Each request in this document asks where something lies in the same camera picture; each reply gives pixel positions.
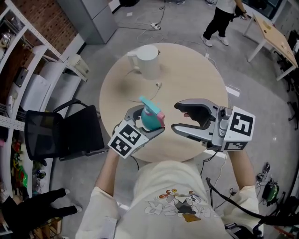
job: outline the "wooden desk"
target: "wooden desk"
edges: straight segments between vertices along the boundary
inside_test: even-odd
[[[283,77],[285,77],[287,74],[289,74],[292,70],[298,68],[295,56],[285,36],[281,32],[279,32],[274,26],[270,25],[264,19],[258,16],[253,15],[243,36],[248,37],[247,36],[248,29],[250,28],[254,19],[256,20],[256,23],[263,34],[263,40],[254,50],[254,52],[248,57],[247,60],[248,62],[250,62],[255,57],[255,55],[260,51],[260,49],[266,44],[266,42],[269,43],[293,65],[290,69],[285,71],[283,74],[276,77],[276,80],[278,81]]]
[[[201,143],[182,137],[173,132],[172,124],[184,123],[198,125],[174,108],[174,104],[188,98],[206,98],[217,105],[228,106],[228,95],[221,75],[200,53],[178,44],[154,44],[161,52],[159,62],[161,77],[150,81],[140,73],[131,71],[127,56],[119,59],[110,69],[100,92],[100,113],[103,124],[112,136],[115,125],[125,117],[127,110],[141,103],[141,95],[152,98],[156,83],[161,82],[157,95],[152,100],[165,114],[165,131],[151,140],[134,154],[148,161],[185,161],[205,150]]]

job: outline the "round wooden table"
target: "round wooden table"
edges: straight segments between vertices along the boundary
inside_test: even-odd
[[[100,113],[105,129],[112,136],[115,125],[125,117],[127,110],[142,103],[141,95],[153,102],[165,114],[165,131],[133,154],[148,162],[164,160],[185,161],[205,150],[201,143],[173,132],[172,124],[198,125],[185,118],[174,104],[189,98],[206,98],[217,105],[228,106],[228,95],[221,75],[213,64],[197,51],[172,44],[154,44],[159,51],[161,76],[145,80],[132,70],[127,56],[119,59],[110,69],[100,91]],[[162,83],[157,92],[156,83]]]

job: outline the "power strip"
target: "power strip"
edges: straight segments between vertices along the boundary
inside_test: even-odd
[[[155,23],[151,23],[150,25],[151,25],[152,28],[155,29],[155,30],[161,30],[161,27],[158,25],[157,22],[155,22]]]

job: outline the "concrete floor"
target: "concrete floor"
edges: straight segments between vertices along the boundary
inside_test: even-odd
[[[122,7],[115,14],[119,26],[147,29],[148,25],[138,26],[136,22],[157,22],[160,20],[163,6],[162,0],[141,0],[134,7]],[[202,44],[200,36],[212,20],[215,6],[208,6],[203,0],[187,0],[184,5],[166,4],[164,18],[161,23],[162,30],[143,32],[138,29],[119,28],[106,45],[88,45],[82,52],[83,59],[91,69],[87,83],[81,83],[76,98],[88,105],[99,107],[99,93],[105,75],[113,64],[128,51],[144,44],[155,42],[176,42],[188,40]],[[242,36],[247,22],[235,19],[227,28],[229,46],[224,46],[216,38],[211,38],[213,47],[208,49],[209,55],[217,63],[220,74],[226,86],[236,89],[240,96],[229,94],[232,105],[242,108],[256,115],[256,128],[253,141],[246,150],[254,166],[255,172],[260,173],[265,162],[271,165],[270,175],[279,183],[280,193],[289,192],[298,161],[298,132],[294,131],[294,122],[288,117],[292,111],[286,102],[290,95],[286,93],[284,81],[277,82],[273,62],[269,52],[265,49],[248,63],[246,56],[252,52],[257,44]],[[201,54],[205,49],[197,44],[180,42]],[[107,142],[109,137],[102,126],[103,138]],[[51,189],[66,187],[71,190],[68,197],[59,199],[55,206],[66,206],[70,201],[87,207],[94,182],[102,167],[105,154],[91,158],[78,158],[72,161],[55,162],[52,171]],[[202,167],[202,159],[208,155],[199,155],[195,158],[198,167]],[[138,160],[140,167],[145,164]],[[205,164],[203,178],[211,178],[215,183],[220,173],[224,158],[215,157]],[[133,160],[121,159],[116,177],[115,198],[124,205],[129,206],[133,196],[133,186],[137,174],[137,165]],[[221,179],[216,188],[223,194],[229,195],[229,189],[237,189],[232,173],[231,163],[228,159],[222,169]],[[261,201],[262,191],[258,198]],[[214,194],[214,205],[219,205],[222,199]],[[221,214],[225,204],[216,210]],[[260,213],[268,214],[273,207],[260,204]],[[75,238],[75,233],[83,217],[77,213],[63,219],[63,235]],[[265,238],[275,238],[276,232],[270,226],[265,226]]]

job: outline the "hand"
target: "hand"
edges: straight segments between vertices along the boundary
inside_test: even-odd
[[[248,16],[247,16],[247,14],[246,14],[246,13],[243,13],[243,16],[244,16],[244,18],[245,18],[244,20],[247,21],[247,20],[248,20]]]

